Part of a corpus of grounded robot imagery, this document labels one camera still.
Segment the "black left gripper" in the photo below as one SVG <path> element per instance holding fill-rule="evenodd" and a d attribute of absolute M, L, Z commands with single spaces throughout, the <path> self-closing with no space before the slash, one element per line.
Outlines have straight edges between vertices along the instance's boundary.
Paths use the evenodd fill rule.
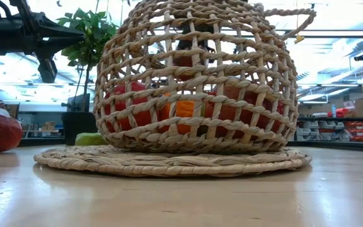
<path fill-rule="evenodd" d="M 51 37 L 48 40 L 44 38 L 47 38 L 47 35 L 83 35 L 84 33 L 53 22 L 43 12 L 32 12 L 26 0 L 9 0 L 9 3 L 18 9 L 22 21 L 20 31 L 24 45 L 23 53 L 34 54 L 39 62 L 38 71 L 42 81 L 53 83 L 57 75 L 57 68 L 52 60 L 53 54 L 83 41 L 84 37 Z"/>

